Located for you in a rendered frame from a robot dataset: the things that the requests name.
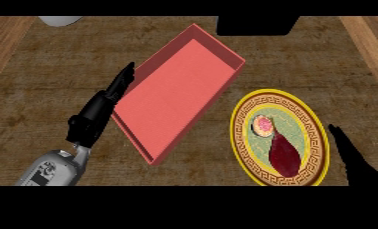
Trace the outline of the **black appliance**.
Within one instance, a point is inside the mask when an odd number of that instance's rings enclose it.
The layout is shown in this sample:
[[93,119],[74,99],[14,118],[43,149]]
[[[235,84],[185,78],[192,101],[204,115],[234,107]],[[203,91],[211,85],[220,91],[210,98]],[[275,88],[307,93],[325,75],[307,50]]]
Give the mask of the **black appliance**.
[[220,36],[284,36],[297,20],[299,16],[220,16],[216,32]]

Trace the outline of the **pale grey round object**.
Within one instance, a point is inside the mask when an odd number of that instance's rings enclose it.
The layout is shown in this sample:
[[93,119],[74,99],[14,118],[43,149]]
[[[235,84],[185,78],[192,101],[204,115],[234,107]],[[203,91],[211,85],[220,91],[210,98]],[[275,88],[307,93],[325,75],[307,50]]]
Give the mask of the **pale grey round object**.
[[40,20],[52,27],[64,27],[74,24],[82,16],[40,16]]

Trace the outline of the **dark red pear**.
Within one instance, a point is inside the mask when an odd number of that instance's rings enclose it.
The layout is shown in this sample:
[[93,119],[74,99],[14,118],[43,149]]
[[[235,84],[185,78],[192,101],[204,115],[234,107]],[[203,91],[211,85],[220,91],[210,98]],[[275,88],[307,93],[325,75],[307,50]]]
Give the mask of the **dark red pear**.
[[302,157],[287,137],[279,133],[273,118],[257,115],[251,124],[253,132],[263,138],[272,138],[269,162],[279,174],[290,178],[299,174]]

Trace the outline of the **red cardboard box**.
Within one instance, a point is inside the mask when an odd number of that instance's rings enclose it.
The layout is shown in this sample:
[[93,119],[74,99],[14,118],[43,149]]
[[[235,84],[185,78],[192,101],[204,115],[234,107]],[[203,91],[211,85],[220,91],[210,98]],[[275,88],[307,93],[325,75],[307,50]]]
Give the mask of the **red cardboard box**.
[[136,68],[113,119],[148,164],[164,160],[244,64],[245,59],[191,25]]

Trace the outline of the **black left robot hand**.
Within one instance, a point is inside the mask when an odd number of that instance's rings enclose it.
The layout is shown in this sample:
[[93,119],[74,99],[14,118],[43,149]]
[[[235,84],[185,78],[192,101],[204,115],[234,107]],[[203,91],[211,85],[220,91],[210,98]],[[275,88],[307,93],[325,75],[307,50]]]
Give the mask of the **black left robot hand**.
[[68,120],[67,141],[90,148],[107,127],[116,105],[121,100],[129,85],[135,80],[135,63],[130,62],[118,73],[105,90],[101,90],[89,100],[84,108]]

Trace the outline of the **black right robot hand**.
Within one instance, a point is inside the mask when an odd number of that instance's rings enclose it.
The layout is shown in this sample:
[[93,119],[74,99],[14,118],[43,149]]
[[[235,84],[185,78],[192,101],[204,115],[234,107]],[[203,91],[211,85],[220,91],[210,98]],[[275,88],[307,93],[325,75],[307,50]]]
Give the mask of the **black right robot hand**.
[[346,165],[346,174],[350,186],[378,186],[378,170],[367,162],[344,131],[333,124],[328,125],[334,136],[341,160]]

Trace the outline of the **yellow rimmed patterned plate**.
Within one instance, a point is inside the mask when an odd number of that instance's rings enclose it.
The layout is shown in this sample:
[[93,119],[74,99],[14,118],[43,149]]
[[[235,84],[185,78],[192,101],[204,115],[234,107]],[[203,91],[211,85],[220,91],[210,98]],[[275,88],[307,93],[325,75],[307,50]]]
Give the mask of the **yellow rimmed patterned plate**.
[[231,118],[231,143],[240,165],[268,186],[319,185],[330,167],[330,142],[307,104],[276,89],[251,92]]

